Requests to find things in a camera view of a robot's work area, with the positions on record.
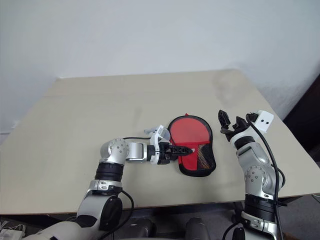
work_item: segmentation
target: white wall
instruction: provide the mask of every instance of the white wall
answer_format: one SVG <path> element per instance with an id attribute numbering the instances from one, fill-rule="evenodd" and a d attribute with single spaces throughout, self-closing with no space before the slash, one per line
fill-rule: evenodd
<path id="1" fill-rule="evenodd" d="M 318 0 L 1 0 L 1 132 L 57 77 L 240 68 L 284 118 L 320 72 Z"/>

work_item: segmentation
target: beige table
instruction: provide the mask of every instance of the beige table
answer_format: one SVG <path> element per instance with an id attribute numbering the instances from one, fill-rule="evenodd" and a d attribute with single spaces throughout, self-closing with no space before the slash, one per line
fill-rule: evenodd
<path id="1" fill-rule="evenodd" d="M 126 164 L 123 188 L 137 208 L 243 200 L 244 174 L 220 133 L 219 109 L 231 122 L 259 109 L 275 114 L 237 70 L 59 79 L 1 146 L 0 213 L 76 212 L 104 142 L 142 137 L 185 113 L 212 127 L 216 170 L 197 178 L 177 162 Z M 276 115 L 266 139 L 286 176 L 280 197 L 320 192 L 319 168 Z"/>

